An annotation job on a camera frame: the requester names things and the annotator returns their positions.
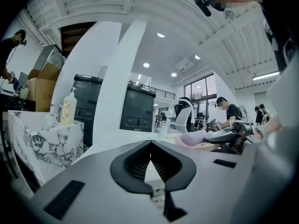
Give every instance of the railing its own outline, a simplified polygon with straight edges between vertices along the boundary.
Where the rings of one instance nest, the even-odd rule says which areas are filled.
[[[136,84],[134,82],[129,82],[129,84],[134,84],[134,85],[137,85],[139,87],[150,90],[151,92],[153,92],[156,95],[157,98],[166,98],[166,99],[171,99],[171,100],[175,100],[175,98],[176,98],[176,94],[171,93],[171,92],[156,89],[156,88],[149,87],[149,86],[143,85],[143,84]]]

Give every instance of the tree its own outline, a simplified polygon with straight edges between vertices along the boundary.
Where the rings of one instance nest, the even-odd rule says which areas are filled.
[[[192,99],[199,99],[199,98],[201,98],[201,97],[203,97],[204,96],[204,93],[203,92],[201,92],[201,93],[199,93],[199,92],[193,92],[192,93]]]

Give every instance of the black t-shirt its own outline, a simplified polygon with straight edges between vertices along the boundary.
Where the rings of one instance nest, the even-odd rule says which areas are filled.
[[[263,111],[262,110],[258,110],[257,114],[256,114],[256,123],[261,124],[263,121]]]
[[[235,119],[241,120],[238,116],[241,116],[241,113],[239,111],[239,108],[235,106],[234,104],[230,104],[228,106],[228,110],[226,111],[226,118],[227,120],[230,119],[230,117],[235,116]]]
[[[15,48],[14,39],[12,37],[3,40],[0,44],[0,68],[5,68],[6,61],[12,49]]]
[[[295,51],[298,50],[297,3],[297,0],[262,0],[261,3],[263,14],[271,30],[267,33],[267,37],[274,49],[280,72],[284,71]]]

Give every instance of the cardboard box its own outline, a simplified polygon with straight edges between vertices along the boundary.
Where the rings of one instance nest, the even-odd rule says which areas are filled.
[[[29,88],[27,99],[36,102],[37,112],[49,112],[51,100],[61,68],[48,63],[42,71],[31,70],[26,82]]]

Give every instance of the fluorescent light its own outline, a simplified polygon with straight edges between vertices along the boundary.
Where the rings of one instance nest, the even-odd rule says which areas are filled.
[[[257,76],[257,77],[253,77],[252,80],[260,80],[260,79],[264,79],[267,77],[273,77],[273,76],[278,76],[280,74],[280,72],[273,72],[273,73],[269,73],[266,75],[262,75],[262,76]]]
[[[164,38],[165,36],[161,33],[157,33],[158,37]]]

